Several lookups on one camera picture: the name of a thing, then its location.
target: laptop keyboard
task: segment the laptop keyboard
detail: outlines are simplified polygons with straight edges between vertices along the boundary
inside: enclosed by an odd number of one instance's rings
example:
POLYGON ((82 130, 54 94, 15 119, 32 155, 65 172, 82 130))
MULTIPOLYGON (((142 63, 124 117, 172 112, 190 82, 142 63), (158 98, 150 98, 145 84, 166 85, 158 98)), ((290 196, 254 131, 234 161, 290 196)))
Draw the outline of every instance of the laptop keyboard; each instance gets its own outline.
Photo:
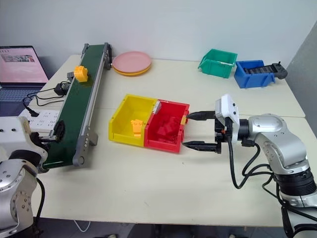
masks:
POLYGON ((0 90, 1 102, 22 102, 23 98, 29 93, 36 93, 39 89, 25 90, 25 89, 4 89, 0 90))

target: power strip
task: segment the power strip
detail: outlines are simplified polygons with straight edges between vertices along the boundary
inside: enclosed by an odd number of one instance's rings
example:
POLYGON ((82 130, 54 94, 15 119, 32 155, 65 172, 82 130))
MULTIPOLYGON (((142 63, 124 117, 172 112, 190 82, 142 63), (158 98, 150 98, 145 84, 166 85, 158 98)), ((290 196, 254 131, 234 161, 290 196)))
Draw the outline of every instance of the power strip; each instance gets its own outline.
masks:
POLYGON ((32 132, 50 132, 54 129, 55 123, 58 119, 58 110, 34 110, 39 115, 32 117, 30 113, 24 109, 20 113, 20 117, 26 117, 29 121, 32 132))

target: plastic storage bin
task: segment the plastic storage bin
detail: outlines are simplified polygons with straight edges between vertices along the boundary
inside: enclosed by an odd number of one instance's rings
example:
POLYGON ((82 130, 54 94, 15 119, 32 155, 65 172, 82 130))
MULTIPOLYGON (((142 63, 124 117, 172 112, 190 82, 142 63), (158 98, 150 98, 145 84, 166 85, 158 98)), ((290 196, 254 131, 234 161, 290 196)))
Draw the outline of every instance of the plastic storage bin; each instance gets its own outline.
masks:
POLYGON ((109 122, 109 140, 144 146, 144 130, 157 99, 126 95, 109 122), (135 137, 131 120, 143 121, 141 137, 135 137))
POLYGON ((178 153, 184 139, 188 104, 158 100, 160 110, 152 113, 145 128, 144 146, 178 153))
POLYGON ((203 57, 198 68, 206 74, 229 78, 237 56, 235 53, 211 49, 203 57))
POLYGON ((126 95, 109 121, 109 140, 178 153, 188 109, 188 104, 126 95), (132 120, 143 121, 141 135, 132 120))
POLYGON ((274 73, 254 73, 248 74, 244 68, 256 68, 264 66, 262 60, 237 61, 237 69, 234 74, 240 88, 266 87, 270 83, 275 83, 274 73))

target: green conveyor belt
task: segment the green conveyor belt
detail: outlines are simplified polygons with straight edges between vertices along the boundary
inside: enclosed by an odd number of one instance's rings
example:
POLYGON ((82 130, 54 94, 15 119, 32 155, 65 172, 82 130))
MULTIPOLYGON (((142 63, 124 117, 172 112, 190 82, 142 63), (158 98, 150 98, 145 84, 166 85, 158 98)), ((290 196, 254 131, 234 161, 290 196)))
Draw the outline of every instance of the green conveyor belt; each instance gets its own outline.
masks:
POLYGON ((88 81, 79 83, 76 79, 68 92, 68 97, 60 113, 59 120, 64 120, 65 135, 60 143, 51 143, 49 156, 43 163, 43 169, 72 165, 92 85, 96 78, 102 58, 104 45, 89 46, 81 65, 88 69, 88 81))

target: laptop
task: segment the laptop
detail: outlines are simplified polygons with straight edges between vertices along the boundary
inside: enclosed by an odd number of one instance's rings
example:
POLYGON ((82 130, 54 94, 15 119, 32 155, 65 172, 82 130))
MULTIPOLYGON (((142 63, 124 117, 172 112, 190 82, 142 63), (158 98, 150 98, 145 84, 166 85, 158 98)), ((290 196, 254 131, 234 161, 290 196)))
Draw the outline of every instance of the laptop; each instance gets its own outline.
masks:
POLYGON ((23 98, 48 81, 32 46, 0 46, 0 117, 18 116, 23 98))

